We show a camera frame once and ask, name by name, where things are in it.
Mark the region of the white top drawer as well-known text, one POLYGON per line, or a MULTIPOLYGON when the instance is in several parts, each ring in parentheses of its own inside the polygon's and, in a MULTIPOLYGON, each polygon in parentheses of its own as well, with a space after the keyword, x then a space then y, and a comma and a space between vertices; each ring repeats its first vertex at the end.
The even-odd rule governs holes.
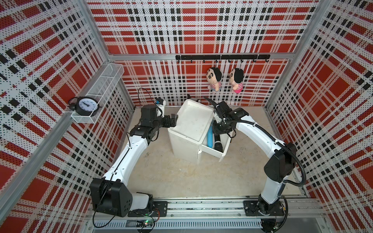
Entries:
POLYGON ((219 159, 221 162, 228 151, 230 146, 231 137, 227 134, 215 135, 212 126, 208 129, 207 135, 200 146, 200 151, 203 154, 212 155, 219 159))

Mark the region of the white three-drawer cabinet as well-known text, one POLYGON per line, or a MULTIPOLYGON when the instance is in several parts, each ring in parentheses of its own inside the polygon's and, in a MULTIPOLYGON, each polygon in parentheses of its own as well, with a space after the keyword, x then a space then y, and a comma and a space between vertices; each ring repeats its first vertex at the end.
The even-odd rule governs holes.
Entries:
POLYGON ((199 164, 200 150, 213 119, 213 109, 188 99, 177 115, 176 126, 168 129, 173 154, 179 159, 199 164))

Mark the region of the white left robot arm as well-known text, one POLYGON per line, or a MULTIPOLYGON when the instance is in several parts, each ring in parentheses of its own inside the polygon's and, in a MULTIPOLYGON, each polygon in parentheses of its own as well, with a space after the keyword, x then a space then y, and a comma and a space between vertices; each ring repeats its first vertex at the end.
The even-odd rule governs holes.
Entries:
POLYGON ((137 161, 159 130, 176 126, 178 116, 166 115, 165 106, 156 102, 142 107, 139 123, 130 131, 124 151, 102 178, 91 182, 90 194, 96 213, 125 217, 130 212, 140 216, 153 212, 153 196, 131 193, 127 185, 137 161))

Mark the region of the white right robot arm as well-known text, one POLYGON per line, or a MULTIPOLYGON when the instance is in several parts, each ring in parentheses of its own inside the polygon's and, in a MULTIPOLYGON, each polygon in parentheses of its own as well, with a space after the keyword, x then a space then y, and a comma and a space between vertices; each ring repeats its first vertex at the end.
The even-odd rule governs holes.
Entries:
POLYGON ((242 108, 233 110, 220 103, 214 107, 214 112, 214 134, 229 135, 231 132, 240 131, 256 143, 269 158, 264 166, 267 176, 265 186, 258 196, 254 212, 263 216, 271 215, 276 207, 281 207, 281 195, 287 184, 301 187, 307 181, 304 166, 296 156, 296 146, 277 139, 242 108))

